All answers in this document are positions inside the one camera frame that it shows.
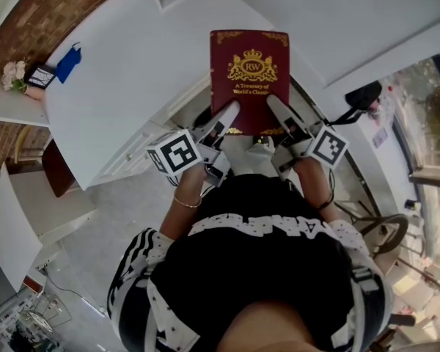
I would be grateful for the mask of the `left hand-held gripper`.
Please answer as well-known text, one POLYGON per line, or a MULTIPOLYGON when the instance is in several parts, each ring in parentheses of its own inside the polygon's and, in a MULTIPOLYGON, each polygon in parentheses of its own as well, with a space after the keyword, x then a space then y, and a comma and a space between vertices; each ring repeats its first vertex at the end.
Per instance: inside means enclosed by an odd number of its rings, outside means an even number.
POLYGON ((203 163, 206 181, 219 187, 231 165, 219 147, 219 140, 227 133, 241 110, 233 100, 209 122, 199 128, 199 139, 187 129, 170 131, 147 145, 147 154, 155 168, 167 176, 173 185, 175 178, 195 164, 203 163))

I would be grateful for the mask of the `dark red gold-printed book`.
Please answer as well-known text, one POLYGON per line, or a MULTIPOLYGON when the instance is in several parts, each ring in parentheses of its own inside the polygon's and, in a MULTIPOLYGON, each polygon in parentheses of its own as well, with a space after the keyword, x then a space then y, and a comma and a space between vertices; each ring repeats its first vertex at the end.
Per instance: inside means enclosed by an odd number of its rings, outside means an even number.
POLYGON ((216 30, 210 33, 210 106, 218 114, 234 100, 240 111, 229 135, 278 136, 282 126, 266 98, 289 103, 290 44, 284 32, 216 30))

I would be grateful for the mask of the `person's right forearm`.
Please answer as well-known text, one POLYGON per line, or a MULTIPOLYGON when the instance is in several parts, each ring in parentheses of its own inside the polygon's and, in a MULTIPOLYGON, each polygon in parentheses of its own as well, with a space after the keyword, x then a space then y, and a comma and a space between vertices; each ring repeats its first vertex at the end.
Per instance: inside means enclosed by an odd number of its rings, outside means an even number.
MULTIPOLYGON (((314 158, 306 157, 298 160, 294 166, 297 173, 304 198, 308 203, 318 210, 332 193, 329 180, 326 178, 320 162, 314 158)), ((340 219, 338 208, 332 202, 327 208, 318 210, 322 218, 330 223, 340 219)))

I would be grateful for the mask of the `white desk with drawers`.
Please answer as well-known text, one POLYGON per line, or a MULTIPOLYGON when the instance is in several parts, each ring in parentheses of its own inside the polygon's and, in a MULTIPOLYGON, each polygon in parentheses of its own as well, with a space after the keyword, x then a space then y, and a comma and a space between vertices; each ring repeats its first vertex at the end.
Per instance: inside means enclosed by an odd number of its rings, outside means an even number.
POLYGON ((81 62, 45 92, 51 135, 81 188, 145 123, 163 125, 210 84, 210 33, 269 30, 241 0, 108 0, 66 39, 81 62))

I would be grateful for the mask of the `small purple card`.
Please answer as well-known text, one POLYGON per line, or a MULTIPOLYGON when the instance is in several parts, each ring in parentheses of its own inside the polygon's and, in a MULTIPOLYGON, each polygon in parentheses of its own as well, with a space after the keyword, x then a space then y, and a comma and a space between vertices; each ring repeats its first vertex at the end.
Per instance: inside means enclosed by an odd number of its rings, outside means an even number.
POLYGON ((372 138, 373 146, 378 149, 388 139, 388 133, 385 128, 380 128, 372 138))

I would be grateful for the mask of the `white windowsill ledge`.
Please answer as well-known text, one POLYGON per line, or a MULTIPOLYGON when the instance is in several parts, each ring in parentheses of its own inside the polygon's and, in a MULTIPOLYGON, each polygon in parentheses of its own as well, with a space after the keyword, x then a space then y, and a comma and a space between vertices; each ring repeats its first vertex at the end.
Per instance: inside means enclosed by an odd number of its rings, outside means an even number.
POLYGON ((422 160, 423 150, 426 148, 422 125, 414 107, 415 99, 404 90, 394 76, 377 81, 383 87, 380 106, 376 112, 363 114, 360 117, 359 126, 363 130, 365 138, 371 141, 372 146, 373 135, 380 128, 385 128, 388 133, 386 141, 389 139, 395 141, 406 163, 408 176, 412 177, 421 168, 419 162, 422 160))

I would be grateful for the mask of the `person's black white shirt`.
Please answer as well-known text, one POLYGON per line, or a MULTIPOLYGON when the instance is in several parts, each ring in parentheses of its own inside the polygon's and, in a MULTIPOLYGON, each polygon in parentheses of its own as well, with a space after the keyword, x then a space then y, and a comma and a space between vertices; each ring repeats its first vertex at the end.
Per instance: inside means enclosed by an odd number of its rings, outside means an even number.
POLYGON ((297 311, 327 352, 364 352, 392 312, 392 291, 355 227, 325 221, 291 182, 262 175, 210 191, 183 237, 136 235, 107 309, 128 352, 214 352, 258 301, 297 311))

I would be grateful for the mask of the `black-framed window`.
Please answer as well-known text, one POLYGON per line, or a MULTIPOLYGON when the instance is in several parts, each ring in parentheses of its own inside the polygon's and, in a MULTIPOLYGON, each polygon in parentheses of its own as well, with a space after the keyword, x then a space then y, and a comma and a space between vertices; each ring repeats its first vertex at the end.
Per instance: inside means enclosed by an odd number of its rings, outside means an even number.
POLYGON ((396 115, 419 167, 440 167, 440 53, 385 78, 396 115))

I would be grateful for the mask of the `black metal stand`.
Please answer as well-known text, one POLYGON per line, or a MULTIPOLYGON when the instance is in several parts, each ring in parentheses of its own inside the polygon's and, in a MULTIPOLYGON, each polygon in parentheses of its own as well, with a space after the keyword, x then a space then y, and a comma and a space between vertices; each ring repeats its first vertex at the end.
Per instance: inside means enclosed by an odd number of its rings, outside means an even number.
POLYGON ((371 257, 384 274, 388 274, 397 264, 403 250, 421 258, 425 256, 426 241, 423 231, 410 231, 411 227, 423 228, 424 221, 417 214, 360 216, 342 205, 337 207, 362 234, 371 257))

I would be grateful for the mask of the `blue cloth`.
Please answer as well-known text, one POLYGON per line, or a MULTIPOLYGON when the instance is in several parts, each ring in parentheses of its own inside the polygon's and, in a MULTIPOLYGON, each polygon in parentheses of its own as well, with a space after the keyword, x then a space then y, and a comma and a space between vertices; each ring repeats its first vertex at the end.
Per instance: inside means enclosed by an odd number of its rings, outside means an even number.
POLYGON ((70 50, 58 62, 55 69, 55 76, 61 84, 65 83, 74 67, 81 62, 80 42, 74 43, 70 50))

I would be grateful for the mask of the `brown wooden chair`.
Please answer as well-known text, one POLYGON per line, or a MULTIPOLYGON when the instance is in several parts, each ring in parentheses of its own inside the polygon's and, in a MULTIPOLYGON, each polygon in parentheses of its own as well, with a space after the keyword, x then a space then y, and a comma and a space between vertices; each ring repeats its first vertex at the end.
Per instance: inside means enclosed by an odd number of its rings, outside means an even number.
POLYGON ((18 164, 23 161, 38 161, 42 165, 49 185, 57 198, 80 189, 52 137, 49 138, 48 143, 39 155, 21 155, 23 144, 31 129, 33 129, 32 125, 25 125, 18 134, 13 162, 18 164))

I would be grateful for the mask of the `white side shelf board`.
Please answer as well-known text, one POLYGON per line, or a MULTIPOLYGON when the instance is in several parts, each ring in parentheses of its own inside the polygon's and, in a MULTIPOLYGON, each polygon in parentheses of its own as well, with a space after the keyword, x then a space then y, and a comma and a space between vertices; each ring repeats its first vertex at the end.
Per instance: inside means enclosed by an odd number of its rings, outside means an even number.
POLYGON ((0 121, 49 127, 42 102, 19 92, 4 91, 1 85, 0 121))

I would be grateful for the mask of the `person's chest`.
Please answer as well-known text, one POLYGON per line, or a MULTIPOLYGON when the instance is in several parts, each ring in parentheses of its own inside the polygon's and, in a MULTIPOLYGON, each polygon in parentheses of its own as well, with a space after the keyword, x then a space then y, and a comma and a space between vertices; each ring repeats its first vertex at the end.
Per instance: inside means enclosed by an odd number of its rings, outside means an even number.
POLYGON ((259 301, 238 313, 216 352, 321 351, 296 310, 280 301, 259 301))

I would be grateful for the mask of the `pale artificial flowers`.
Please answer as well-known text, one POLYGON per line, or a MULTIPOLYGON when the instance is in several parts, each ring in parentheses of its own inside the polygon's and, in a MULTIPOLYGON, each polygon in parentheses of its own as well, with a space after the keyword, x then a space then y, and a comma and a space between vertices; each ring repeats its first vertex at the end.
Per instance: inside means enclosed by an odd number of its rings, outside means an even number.
POLYGON ((13 90, 21 93, 26 91, 24 81, 26 66, 27 63, 23 60, 11 61, 4 66, 1 82, 5 91, 13 90))

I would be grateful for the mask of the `black picture frame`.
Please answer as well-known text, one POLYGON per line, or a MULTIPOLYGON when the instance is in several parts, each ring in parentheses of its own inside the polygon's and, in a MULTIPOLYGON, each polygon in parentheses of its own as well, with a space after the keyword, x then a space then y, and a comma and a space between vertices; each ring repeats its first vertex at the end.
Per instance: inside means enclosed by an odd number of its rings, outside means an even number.
POLYGON ((46 64, 36 64, 28 70, 24 76, 24 81, 39 89, 46 89, 56 77, 55 69, 46 64))

